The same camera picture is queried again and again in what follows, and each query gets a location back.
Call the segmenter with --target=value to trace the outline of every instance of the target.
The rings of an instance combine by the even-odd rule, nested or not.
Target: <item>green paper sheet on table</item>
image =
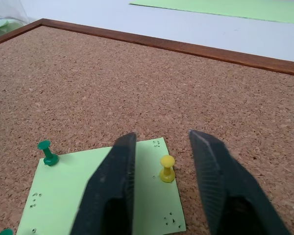
[[[51,167],[40,159],[17,235],[69,235],[87,181],[110,149],[64,154]],[[136,144],[134,235],[186,230],[176,181],[159,178],[160,159],[167,154],[163,138]]]
[[[294,23],[294,0],[134,0],[130,4]]]

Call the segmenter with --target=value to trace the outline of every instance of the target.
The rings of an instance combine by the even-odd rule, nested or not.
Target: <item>white surface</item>
[[[47,18],[294,61],[294,24],[129,5],[131,0],[22,0]]]

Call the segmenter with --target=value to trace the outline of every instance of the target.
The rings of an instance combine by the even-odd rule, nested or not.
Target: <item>green paper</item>
[[[47,166],[40,159],[17,235],[33,232],[69,235],[87,181],[110,149],[64,154],[54,166]],[[158,176],[162,168],[160,159],[167,154],[163,138],[136,144],[135,235],[163,235],[186,230],[175,180],[168,184]]]
[[[294,0],[134,0],[130,4],[294,23]]]

